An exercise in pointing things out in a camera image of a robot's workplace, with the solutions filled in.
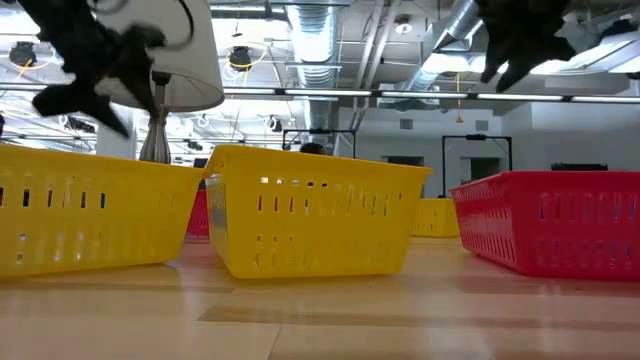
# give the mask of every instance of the red basket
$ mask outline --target red basket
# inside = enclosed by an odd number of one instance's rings
[[[640,279],[640,172],[511,172],[453,190],[463,246],[525,275]]]
[[[209,216],[207,211],[207,190],[198,190],[187,226],[187,235],[209,236]]]

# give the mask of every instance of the lamp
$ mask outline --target lamp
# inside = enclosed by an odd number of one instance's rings
[[[193,16],[193,41],[179,51],[150,51],[155,62],[149,81],[161,107],[161,116],[149,120],[149,133],[140,160],[171,162],[164,129],[168,112],[201,111],[224,101],[209,5],[205,0],[183,1]],[[169,44],[184,41],[190,32],[188,17],[175,0],[129,1],[118,12],[99,13],[98,21],[118,31],[135,22],[152,24],[162,30]],[[114,103],[140,108],[117,80],[106,79],[97,89],[111,96]]]

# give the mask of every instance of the black frame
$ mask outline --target black frame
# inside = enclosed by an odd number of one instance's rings
[[[509,151],[509,171],[513,171],[513,138],[511,136],[488,136],[488,135],[443,135],[442,136],[442,195],[441,199],[447,198],[447,139],[465,139],[467,141],[486,141],[490,139],[507,140]]]
[[[285,129],[282,130],[282,150],[287,151],[287,134],[288,133],[309,133],[311,135],[329,135],[329,134],[351,134],[353,137],[353,158],[356,159],[356,131],[355,130],[324,130],[324,129],[312,129],[312,130],[294,130]]]

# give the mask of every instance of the plastic basket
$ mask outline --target plastic basket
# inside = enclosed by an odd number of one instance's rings
[[[429,173],[218,146],[205,170],[211,242],[239,278],[394,273]]]
[[[0,277],[175,259],[201,176],[0,145]]]
[[[207,191],[198,190],[196,200],[193,202],[187,235],[209,236],[209,212],[207,211]]]
[[[453,190],[462,243],[532,276],[640,279],[640,173],[514,172]]]
[[[460,231],[458,231],[458,221],[453,200],[420,200],[411,235],[438,238],[458,237]]]

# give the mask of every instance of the doorway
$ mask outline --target doorway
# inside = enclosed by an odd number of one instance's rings
[[[471,181],[500,173],[499,158],[471,158]]]
[[[389,164],[424,166],[424,158],[419,156],[383,156]]]

